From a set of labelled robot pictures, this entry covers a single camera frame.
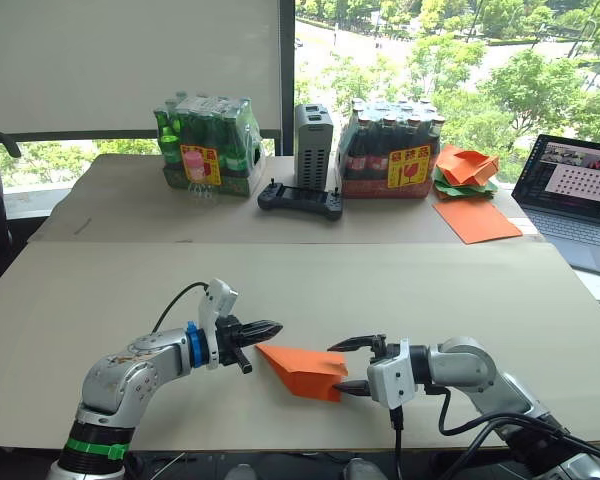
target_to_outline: laptop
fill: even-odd
[[[512,195],[572,267],[600,273],[600,143],[540,135]]]

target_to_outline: road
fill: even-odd
[[[375,63],[376,54],[380,52],[397,65],[401,65],[414,45],[414,42],[381,39],[382,48],[376,49],[372,37],[339,31],[334,46],[333,30],[298,21],[296,21],[296,37],[303,42],[303,46],[296,49],[296,62],[299,64],[306,62],[307,71],[312,75],[320,75],[322,69],[331,64],[332,52],[351,56],[360,65]],[[571,46],[572,43],[541,42],[534,47],[534,50],[547,59],[553,59],[566,57]],[[482,65],[473,69],[466,87],[474,88],[477,82],[489,77],[492,69],[505,65],[509,58],[527,48],[529,45],[487,47]]]

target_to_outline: blue ring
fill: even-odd
[[[191,342],[191,352],[193,353],[193,368],[202,366],[202,351],[200,349],[200,337],[198,337],[198,329],[196,324],[189,322],[187,324],[187,335]]]

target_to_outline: green band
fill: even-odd
[[[87,443],[76,440],[75,438],[69,437],[65,447],[71,450],[76,450],[83,453],[93,453],[95,455],[104,455],[109,460],[122,460],[124,454],[129,450],[129,444],[121,445],[98,445],[96,443]]]

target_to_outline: laptop screen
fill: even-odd
[[[523,207],[600,221],[600,143],[540,135],[512,195]]]

